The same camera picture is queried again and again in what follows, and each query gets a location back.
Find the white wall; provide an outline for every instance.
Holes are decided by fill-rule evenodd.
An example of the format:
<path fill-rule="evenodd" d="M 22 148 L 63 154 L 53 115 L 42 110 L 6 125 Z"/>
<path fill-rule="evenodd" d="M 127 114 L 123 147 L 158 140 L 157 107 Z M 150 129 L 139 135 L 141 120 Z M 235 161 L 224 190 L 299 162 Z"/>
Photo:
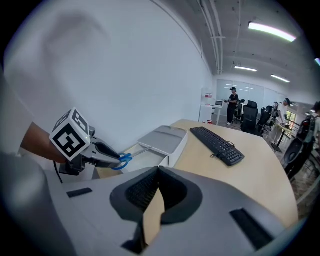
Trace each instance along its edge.
<path fill-rule="evenodd" d="M 117 151 L 160 125 L 197 121 L 211 74 L 164 10 L 150 0 L 51 1 L 7 52 L 4 75 L 44 130 L 76 107 Z"/>
<path fill-rule="evenodd" d="M 233 73 L 224 73 L 221 75 L 215 75 L 213 77 L 213 91 L 215 93 L 217 93 L 217 80 L 238 81 L 238 82 L 248 83 L 256 86 L 261 86 L 261 87 L 276 91 L 283 95 L 289 94 L 289 86 L 287 84 L 279 84 L 272 80 L 252 77 L 250 75 L 239 75 L 239 74 L 233 74 Z"/>

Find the black office chair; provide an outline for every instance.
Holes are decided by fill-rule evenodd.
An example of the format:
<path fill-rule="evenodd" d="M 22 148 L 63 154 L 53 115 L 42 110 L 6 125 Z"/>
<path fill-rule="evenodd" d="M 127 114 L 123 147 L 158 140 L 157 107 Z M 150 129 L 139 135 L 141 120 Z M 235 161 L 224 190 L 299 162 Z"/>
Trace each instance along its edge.
<path fill-rule="evenodd" d="M 263 134 L 266 129 L 266 124 L 271 117 L 272 106 L 267 106 L 266 108 L 261 109 L 261 118 L 256 125 L 256 129 L 259 133 Z"/>
<path fill-rule="evenodd" d="M 256 102 L 248 100 L 248 104 L 243 106 L 243 123 L 241 131 L 245 133 L 254 133 L 256 129 L 258 105 Z"/>
<path fill-rule="evenodd" d="M 236 108 L 236 112 L 234 113 L 236 124 L 239 120 L 241 120 L 242 106 L 243 105 L 239 103 L 238 107 Z"/>
<path fill-rule="evenodd" d="M 262 114 L 263 114 L 265 111 L 266 111 L 266 108 L 265 108 L 265 107 L 261 108 L 261 116 L 262 116 Z"/>

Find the computer monitor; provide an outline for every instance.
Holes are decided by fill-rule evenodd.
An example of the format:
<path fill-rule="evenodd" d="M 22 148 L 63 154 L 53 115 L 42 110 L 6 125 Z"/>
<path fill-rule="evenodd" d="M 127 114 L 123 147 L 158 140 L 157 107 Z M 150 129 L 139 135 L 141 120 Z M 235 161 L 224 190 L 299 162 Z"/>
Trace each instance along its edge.
<path fill-rule="evenodd" d="M 216 106 L 222 106 L 223 103 L 224 103 L 224 102 L 223 102 L 222 100 L 216 100 L 216 101 L 215 101 L 215 105 L 216 105 Z"/>

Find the pipe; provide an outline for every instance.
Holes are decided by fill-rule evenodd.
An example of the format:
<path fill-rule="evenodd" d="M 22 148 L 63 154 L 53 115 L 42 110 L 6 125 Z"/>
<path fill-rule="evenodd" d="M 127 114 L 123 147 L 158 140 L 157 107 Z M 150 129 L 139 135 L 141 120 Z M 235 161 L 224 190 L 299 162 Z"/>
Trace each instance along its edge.
<path fill-rule="evenodd" d="M 235 51 L 234 51 L 234 55 L 233 55 L 233 58 L 232 58 L 232 65 L 231 65 L 231 70 L 230 70 L 230 71 L 232 71 L 232 68 L 233 68 L 233 66 L 234 66 L 235 57 L 236 57 L 236 54 L 237 54 L 237 51 L 238 51 L 238 42 L 239 42 L 239 36 L 240 36 L 240 28 L 241 28 L 241 0 L 239 0 L 238 35 L 237 35 L 237 37 L 236 37 Z"/>
<path fill-rule="evenodd" d="M 220 45 L 221 45 L 221 62 L 220 63 L 221 63 L 221 66 L 220 66 L 219 72 L 220 72 L 220 75 L 221 75 L 222 71 L 224 69 L 224 45 L 223 45 L 223 38 L 224 37 L 222 35 L 221 24 L 220 24 L 220 20 L 219 20 L 219 15 L 218 15 L 218 10 L 217 10 L 216 4 L 212 0 L 209 0 L 209 1 L 210 1 L 212 10 L 213 10 L 213 14 L 214 14 L 214 17 L 215 17 L 216 25 L 218 27 L 219 36 L 217 36 L 217 38 L 220 38 Z"/>
<path fill-rule="evenodd" d="M 202 6 L 201 3 L 200 3 L 201 0 L 197 0 L 197 3 L 198 5 L 200 6 L 200 9 L 202 11 L 202 14 L 204 16 L 204 19 L 205 19 L 205 22 L 207 23 L 208 25 L 208 29 L 209 29 L 209 33 L 210 33 L 210 36 L 211 36 L 211 40 L 212 40 L 212 45 L 213 45 L 213 51 L 214 51 L 214 58 L 215 58 L 215 62 L 216 62 L 216 71 L 217 71 L 217 74 L 219 74 L 219 70 L 220 70 L 220 62 L 219 62 L 219 59 L 218 59 L 218 54 L 217 53 L 217 50 L 216 49 L 216 44 L 217 44 L 217 40 L 214 38 L 216 36 L 216 33 L 215 31 L 213 30 L 213 23 L 212 23 L 212 20 L 211 20 L 211 16 L 209 14 L 209 16 L 207 16 L 206 14 L 206 10 L 208 10 L 207 6 Z"/>

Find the human arm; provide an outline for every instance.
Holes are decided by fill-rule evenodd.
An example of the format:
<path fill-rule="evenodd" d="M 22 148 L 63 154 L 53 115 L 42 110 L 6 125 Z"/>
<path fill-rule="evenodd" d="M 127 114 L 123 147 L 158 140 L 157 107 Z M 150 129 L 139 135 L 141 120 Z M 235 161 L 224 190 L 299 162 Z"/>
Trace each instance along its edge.
<path fill-rule="evenodd" d="M 50 141 L 49 133 L 41 129 L 34 122 L 27 130 L 22 140 L 21 148 L 59 164 L 65 163 L 67 160 Z"/>
<path fill-rule="evenodd" d="M 236 94 L 234 100 L 230 100 L 229 103 L 237 103 L 239 101 L 239 96 Z"/>

